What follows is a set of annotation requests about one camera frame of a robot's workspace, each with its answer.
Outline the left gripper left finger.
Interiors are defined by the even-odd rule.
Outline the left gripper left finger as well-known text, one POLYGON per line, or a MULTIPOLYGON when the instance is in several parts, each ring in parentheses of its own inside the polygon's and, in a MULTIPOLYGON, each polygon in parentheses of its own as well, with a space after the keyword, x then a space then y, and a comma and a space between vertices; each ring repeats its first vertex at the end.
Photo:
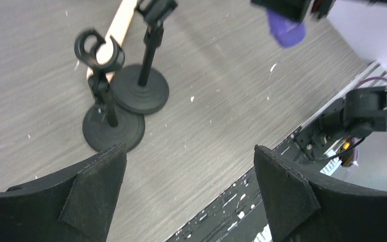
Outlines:
POLYGON ((0 241, 106 241, 126 163, 118 144, 0 192, 0 241))

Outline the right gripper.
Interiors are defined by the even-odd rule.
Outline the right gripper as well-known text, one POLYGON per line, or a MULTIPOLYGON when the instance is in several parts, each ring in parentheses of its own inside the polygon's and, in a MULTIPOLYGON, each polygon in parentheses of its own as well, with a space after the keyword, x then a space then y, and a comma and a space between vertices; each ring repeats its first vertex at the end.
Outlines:
POLYGON ((336 1, 333 0, 252 0, 253 5, 263 7, 294 22, 302 22, 307 15, 315 19, 325 18, 336 1))

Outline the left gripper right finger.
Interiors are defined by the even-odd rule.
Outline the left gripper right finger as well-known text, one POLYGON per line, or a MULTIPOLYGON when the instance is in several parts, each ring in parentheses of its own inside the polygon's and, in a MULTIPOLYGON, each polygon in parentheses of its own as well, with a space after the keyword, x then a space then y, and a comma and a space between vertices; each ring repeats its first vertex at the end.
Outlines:
POLYGON ((387 192, 350 184, 256 146, 273 241, 387 241, 387 192))

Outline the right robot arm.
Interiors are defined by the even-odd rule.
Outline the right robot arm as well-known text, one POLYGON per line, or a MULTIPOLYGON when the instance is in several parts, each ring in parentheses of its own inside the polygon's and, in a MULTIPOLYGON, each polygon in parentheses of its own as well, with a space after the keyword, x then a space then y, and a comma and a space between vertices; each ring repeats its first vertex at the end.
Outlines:
MULTIPOLYGON (((268 17, 271 36, 283 48, 294 47, 306 36, 307 13, 325 18, 334 1, 251 1, 268 17)), ((303 164, 335 161, 354 164, 357 146, 373 132, 387 131, 387 78, 364 79, 345 96, 331 102, 308 124, 301 125, 276 151, 303 164)))

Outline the purple microphone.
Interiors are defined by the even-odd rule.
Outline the purple microphone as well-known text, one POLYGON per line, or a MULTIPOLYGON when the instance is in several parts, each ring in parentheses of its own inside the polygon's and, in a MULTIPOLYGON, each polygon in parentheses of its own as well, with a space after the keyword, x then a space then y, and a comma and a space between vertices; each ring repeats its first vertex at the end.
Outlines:
POLYGON ((282 48, 294 47, 306 37, 304 23, 293 22, 270 9, 266 13, 270 34, 282 48))

